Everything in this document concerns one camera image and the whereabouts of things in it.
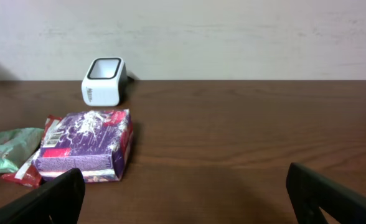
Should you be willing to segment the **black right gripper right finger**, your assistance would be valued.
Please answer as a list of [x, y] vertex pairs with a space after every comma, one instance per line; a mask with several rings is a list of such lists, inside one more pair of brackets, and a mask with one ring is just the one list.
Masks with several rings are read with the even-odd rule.
[[366, 223], [366, 197], [299, 164], [290, 164], [286, 189], [298, 223]]

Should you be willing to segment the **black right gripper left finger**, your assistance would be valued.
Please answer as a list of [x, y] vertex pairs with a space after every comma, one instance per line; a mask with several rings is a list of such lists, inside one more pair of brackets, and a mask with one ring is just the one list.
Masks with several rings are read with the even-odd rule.
[[80, 169], [73, 168], [0, 208], [0, 223], [77, 223], [85, 196]]

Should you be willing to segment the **red-brown snack bar wrapper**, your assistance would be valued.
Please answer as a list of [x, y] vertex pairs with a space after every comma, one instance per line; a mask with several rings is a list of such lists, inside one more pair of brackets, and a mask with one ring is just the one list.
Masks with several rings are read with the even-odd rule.
[[33, 158], [34, 156], [38, 155], [39, 148], [43, 145], [47, 132], [54, 129], [54, 127], [56, 127], [56, 125], [58, 125], [61, 120], [61, 117], [48, 115], [45, 122], [44, 133], [42, 135], [38, 149], [28, 158], [28, 160], [25, 161], [25, 163], [23, 163], [17, 172], [3, 174], [1, 179], [26, 187], [38, 188], [42, 184], [43, 178], [39, 174], [37, 168], [32, 164]]

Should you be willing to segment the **purple snack bag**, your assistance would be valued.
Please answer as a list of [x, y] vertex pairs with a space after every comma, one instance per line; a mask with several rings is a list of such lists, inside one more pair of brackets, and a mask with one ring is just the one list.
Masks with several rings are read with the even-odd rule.
[[73, 168], [85, 182], [119, 181], [132, 138], [128, 109], [70, 113], [46, 132], [32, 164], [46, 181]]

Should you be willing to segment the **green wet wipes pack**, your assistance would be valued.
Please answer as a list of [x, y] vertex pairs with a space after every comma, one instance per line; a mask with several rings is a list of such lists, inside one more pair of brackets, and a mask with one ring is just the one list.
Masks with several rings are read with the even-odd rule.
[[17, 172], [36, 151], [43, 133], [40, 128], [0, 132], [0, 174]]

